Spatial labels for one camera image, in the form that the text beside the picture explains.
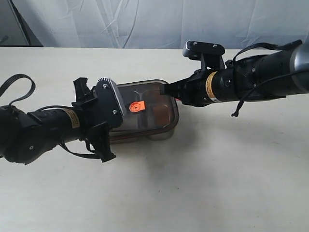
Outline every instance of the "white backdrop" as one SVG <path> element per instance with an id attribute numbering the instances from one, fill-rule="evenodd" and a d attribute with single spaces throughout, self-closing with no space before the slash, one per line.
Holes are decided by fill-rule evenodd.
<path id="1" fill-rule="evenodd" d="M 308 40 L 307 0 L 13 0 L 44 46 L 243 48 Z"/>

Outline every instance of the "table surface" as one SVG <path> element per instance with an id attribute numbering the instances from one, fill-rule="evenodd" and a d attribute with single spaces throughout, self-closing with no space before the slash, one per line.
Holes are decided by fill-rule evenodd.
<path id="1" fill-rule="evenodd" d="M 16 103 L 26 112 L 70 106 L 78 77 L 173 82 L 199 67 L 181 50 L 0 48 L 2 83 L 24 73 L 37 84 Z M 0 105 L 29 86 L 14 83 Z M 0 160 L 0 231 L 308 231 L 308 100 L 245 103 L 238 118 L 237 102 L 179 104 L 172 138 L 113 145 L 117 158 L 104 164 L 59 147 L 27 166 Z"/>

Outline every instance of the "container lid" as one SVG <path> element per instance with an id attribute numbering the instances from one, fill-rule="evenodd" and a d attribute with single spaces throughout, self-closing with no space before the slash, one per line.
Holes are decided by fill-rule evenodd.
<path id="1" fill-rule="evenodd" d="M 123 124 L 110 132 L 111 141 L 160 134 L 173 129 L 179 112 L 173 97 L 160 95 L 162 80 L 118 85 L 127 113 Z"/>

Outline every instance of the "orange tab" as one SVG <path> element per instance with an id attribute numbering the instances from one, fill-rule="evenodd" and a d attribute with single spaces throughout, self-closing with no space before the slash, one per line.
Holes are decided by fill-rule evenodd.
<path id="1" fill-rule="evenodd" d="M 133 113 L 137 113 L 139 111 L 145 110 L 145 102 L 144 101 L 132 102 L 129 109 Z"/>

